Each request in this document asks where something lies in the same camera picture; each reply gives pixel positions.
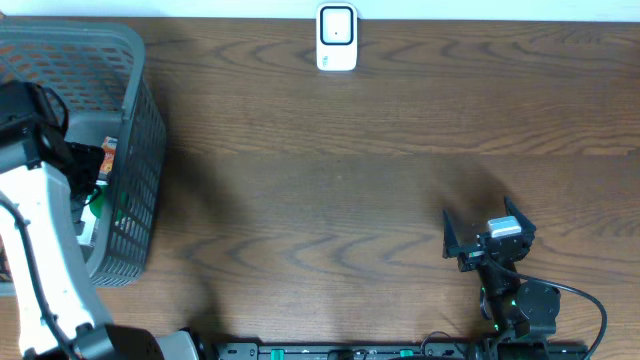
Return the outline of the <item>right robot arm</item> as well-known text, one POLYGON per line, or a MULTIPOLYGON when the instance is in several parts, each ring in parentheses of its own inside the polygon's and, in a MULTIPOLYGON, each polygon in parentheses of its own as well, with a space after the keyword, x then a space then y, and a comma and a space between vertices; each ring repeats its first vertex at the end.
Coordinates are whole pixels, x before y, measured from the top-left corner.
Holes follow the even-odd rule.
POLYGON ((487 230, 461 244, 452 217, 443 214, 443 257, 457 260, 461 272, 475 272, 481 282, 480 309, 493 322, 493 335, 466 347, 467 359, 548 359, 548 337, 556 333, 560 287, 532 280, 515 264, 530 252, 536 226, 508 197, 506 215, 487 221, 487 230))

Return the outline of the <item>white green carton box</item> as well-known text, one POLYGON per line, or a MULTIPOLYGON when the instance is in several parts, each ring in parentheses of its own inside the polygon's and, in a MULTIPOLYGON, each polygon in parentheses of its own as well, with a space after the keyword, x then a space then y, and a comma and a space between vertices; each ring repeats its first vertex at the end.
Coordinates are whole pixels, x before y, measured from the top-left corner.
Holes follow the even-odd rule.
POLYGON ((76 225, 80 226, 82 230, 77 236, 80 245, 91 247, 95 245, 106 188, 107 183, 98 180, 94 192, 82 203, 83 208, 74 212, 75 215, 80 216, 80 219, 76 221, 76 225))

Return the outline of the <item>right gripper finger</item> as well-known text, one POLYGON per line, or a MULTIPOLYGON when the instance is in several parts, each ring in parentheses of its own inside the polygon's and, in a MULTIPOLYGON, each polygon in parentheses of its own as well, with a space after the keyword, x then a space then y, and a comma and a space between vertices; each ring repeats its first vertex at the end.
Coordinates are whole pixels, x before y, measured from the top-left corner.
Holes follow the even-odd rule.
POLYGON ((523 234, 535 234, 537 227, 516 207, 509 196, 504 197, 504 206, 506 213, 517 220, 523 234))
POLYGON ((451 219, 446 211, 442 212, 444 221, 444 239, 443 239, 443 252, 442 256, 445 259, 458 256, 459 243, 451 222, 451 219))

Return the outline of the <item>orange snack packet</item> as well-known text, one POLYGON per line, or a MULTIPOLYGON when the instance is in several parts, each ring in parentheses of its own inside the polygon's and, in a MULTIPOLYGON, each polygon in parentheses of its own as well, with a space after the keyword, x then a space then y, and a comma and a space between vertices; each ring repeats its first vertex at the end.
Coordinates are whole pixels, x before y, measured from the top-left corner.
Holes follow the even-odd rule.
POLYGON ((118 139, 114 137, 107 136, 102 144, 102 149, 104 151, 104 159, 100 166, 98 179, 101 181, 107 181, 109 176, 113 170, 116 149, 118 145, 118 139))

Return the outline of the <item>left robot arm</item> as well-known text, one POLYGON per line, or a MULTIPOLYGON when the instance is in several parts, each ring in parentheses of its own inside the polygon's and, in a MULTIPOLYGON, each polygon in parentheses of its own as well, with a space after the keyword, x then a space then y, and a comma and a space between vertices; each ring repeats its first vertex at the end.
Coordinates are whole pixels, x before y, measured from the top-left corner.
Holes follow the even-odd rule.
POLYGON ((72 199, 96 186, 104 152, 68 143, 69 117, 55 93, 10 81, 1 87, 1 239, 19 306, 25 359, 203 359, 187 330, 155 337, 114 324, 76 238, 72 199))

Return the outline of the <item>green lid jar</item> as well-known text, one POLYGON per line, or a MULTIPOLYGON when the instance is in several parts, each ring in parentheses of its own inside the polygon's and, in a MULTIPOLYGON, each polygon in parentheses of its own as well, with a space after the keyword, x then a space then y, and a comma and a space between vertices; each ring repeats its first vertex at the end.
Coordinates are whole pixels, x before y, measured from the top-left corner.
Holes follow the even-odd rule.
POLYGON ((119 223, 122 219, 126 218, 128 215, 128 202, 129 202, 129 194, 126 191, 123 191, 118 196, 118 202, 115 210, 115 222, 119 223))

